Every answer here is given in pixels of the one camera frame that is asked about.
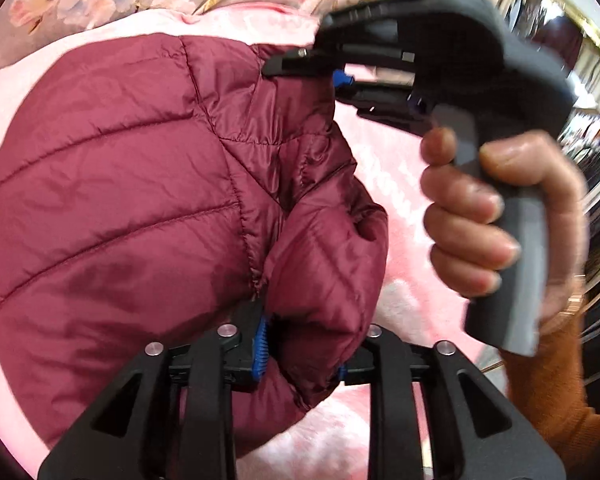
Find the orange sleeved right forearm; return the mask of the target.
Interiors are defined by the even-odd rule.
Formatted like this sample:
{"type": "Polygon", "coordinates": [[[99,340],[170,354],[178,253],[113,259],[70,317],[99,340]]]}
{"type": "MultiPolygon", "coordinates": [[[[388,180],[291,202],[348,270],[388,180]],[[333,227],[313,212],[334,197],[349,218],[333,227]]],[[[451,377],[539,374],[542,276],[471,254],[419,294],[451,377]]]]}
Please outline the orange sleeved right forearm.
{"type": "Polygon", "coordinates": [[[582,466],[600,444],[600,414],[588,406],[578,316],[543,334],[534,356],[501,353],[507,395],[564,463],[582,466]]]}

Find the person's right hand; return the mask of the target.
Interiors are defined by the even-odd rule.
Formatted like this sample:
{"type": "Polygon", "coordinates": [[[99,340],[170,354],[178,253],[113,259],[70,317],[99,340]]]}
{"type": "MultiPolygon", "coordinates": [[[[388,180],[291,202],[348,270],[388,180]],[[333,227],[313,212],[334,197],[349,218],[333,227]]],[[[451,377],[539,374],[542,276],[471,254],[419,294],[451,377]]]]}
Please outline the person's right hand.
{"type": "MultiPolygon", "coordinates": [[[[430,252],[434,270],[446,286],[465,298],[496,292],[501,271],[521,254],[518,240],[495,224],[505,210],[503,197],[494,186],[453,166],[456,135],[452,130],[430,130],[422,138],[420,154],[427,164],[420,187],[431,202],[424,227],[434,242],[430,252]]],[[[544,200],[548,267],[540,322],[550,332],[582,308],[580,276],[588,252],[584,177],[540,130],[484,144],[479,162],[488,177],[535,188],[544,200]]]]}

